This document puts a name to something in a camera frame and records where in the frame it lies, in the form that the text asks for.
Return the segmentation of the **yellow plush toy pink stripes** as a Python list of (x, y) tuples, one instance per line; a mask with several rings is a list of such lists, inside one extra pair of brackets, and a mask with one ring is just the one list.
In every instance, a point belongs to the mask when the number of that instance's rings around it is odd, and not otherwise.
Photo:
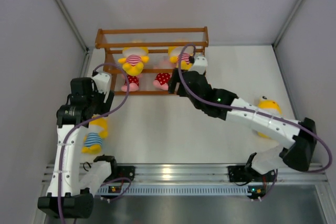
[(125, 47), (122, 49), (122, 57), (118, 59), (118, 63), (128, 75), (136, 77), (142, 73), (144, 64), (149, 61), (148, 54), (148, 47)]

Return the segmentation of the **pink plush toy polka dress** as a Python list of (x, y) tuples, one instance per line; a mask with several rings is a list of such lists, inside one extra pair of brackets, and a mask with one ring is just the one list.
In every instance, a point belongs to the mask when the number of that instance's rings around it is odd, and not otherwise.
[[(154, 66), (154, 69), (172, 69), (172, 64), (168, 60), (160, 61), (157, 65)], [(167, 91), (169, 88), (168, 82), (171, 78), (170, 73), (157, 73), (153, 85), (155, 88)]]

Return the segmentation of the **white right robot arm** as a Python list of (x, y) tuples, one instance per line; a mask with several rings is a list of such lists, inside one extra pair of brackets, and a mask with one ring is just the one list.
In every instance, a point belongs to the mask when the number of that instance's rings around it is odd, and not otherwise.
[(250, 155), (245, 174), (258, 180), (271, 170), (289, 167), (307, 172), (317, 141), (313, 137), (316, 124), (310, 118), (303, 121), (285, 120), (249, 104), (237, 94), (212, 88), (206, 77), (196, 71), (173, 70), (169, 92), (187, 97), (192, 105), (212, 118), (242, 124), (277, 142), (277, 146)]

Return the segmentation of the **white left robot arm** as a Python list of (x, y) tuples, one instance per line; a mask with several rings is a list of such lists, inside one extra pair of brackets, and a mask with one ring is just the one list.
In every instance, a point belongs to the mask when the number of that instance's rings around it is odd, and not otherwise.
[(46, 215), (66, 219), (87, 219), (93, 210), (93, 198), (106, 180), (117, 179), (119, 170), (113, 156), (100, 156), (92, 169), (79, 177), (83, 140), (89, 133), (89, 123), (96, 115), (107, 116), (114, 93), (110, 90), (111, 75), (105, 72), (93, 77), (74, 78), (71, 93), (57, 113), (57, 152), (54, 171), (45, 196), (37, 207)]

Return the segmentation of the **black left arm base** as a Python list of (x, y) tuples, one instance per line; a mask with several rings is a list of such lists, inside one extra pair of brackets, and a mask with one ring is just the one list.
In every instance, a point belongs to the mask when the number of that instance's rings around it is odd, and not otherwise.
[(131, 181), (135, 177), (135, 166), (122, 165), (117, 167), (117, 178), (126, 177)]

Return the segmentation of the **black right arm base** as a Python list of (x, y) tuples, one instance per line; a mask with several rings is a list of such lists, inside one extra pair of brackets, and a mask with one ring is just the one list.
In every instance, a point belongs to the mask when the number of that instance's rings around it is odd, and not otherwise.
[(228, 166), (229, 181), (237, 186), (245, 186), (253, 181), (256, 172), (244, 165)]

